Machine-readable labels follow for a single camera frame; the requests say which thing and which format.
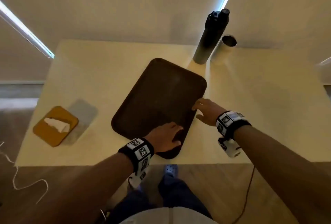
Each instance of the rectangular tray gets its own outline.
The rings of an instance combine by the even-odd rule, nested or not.
[[[182,144],[159,152],[165,159],[176,157],[184,143],[196,111],[195,101],[207,88],[202,77],[162,58],[153,59],[140,76],[112,119],[115,132],[128,138],[141,138],[169,122],[184,127],[175,139]]]

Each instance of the wrist strap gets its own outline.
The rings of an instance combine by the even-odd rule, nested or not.
[[[217,130],[225,139],[233,139],[234,131],[245,125],[251,126],[244,115],[234,111],[226,111],[216,120]]]
[[[149,161],[154,155],[154,147],[144,138],[135,138],[119,149],[118,152],[126,155],[131,160],[133,171],[138,175],[148,167]]]

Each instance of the jeans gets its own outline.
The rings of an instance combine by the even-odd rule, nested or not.
[[[192,193],[183,180],[165,174],[158,188],[163,198],[164,207],[186,207],[212,219],[207,208]],[[115,206],[106,223],[118,224],[136,213],[153,208],[156,208],[156,206],[149,203],[145,193],[134,190]]]

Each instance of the white cable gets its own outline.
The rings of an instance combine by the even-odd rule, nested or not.
[[[6,159],[7,159],[10,163],[15,163],[15,162],[13,162],[13,161],[10,160],[10,158],[8,157],[7,154],[3,153],[2,151],[0,151],[0,154],[2,154],[3,156],[5,156]],[[18,168],[18,166],[15,166],[15,167],[16,167],[16,172],[15,172],[15,175],[14,175],[14,178],[13,178],[13,187],[14,187],[15,190],[21,190],[21,189],[24,189],[24,188],[31,187],[32,185],[38,183],[39,181],[44,181],[44,182],[46,183],[46,187],[47,187],[47,188],[46,188],[46,192],[45,192],[45,193],[39,198],[39,200],[36,202],[36,205],[37,205],[37,204],[39,203],[39,201],[45,196],[45,194],[46,194],[47,191],[48,191],[48,183],[47,183],[47,181],[44,180],[44,179],[41,179],[41,180],[37,180],[37,181],[33,182],[32,184],[30,184],[30,185],[28,185],[28,186],[21,187],[21,188],[17,188],[16,185],[15,185],[15,178],[16,178],[16,175],[17,175],[17,173],[18,173],[18,171],[19,171],[19,168]]]

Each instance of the table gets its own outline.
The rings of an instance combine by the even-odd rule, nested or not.
[[[241,112],[253,126],[311,161],[331,161],[331,102],[305,52],[237,48],[224,64],[192,61],[195,46],[62,41],[23,140],[17,166],[94,165],[117,152],[127,139],[111,119],[154,58],[160,57],[205,77],[205,98]],[[74,113],[76,132],[51,147],[32,127],[52,107]],[[249,163],[242,153],[229,158],[217,143],[216,128],[194,119],[180,154],[152,164]]]

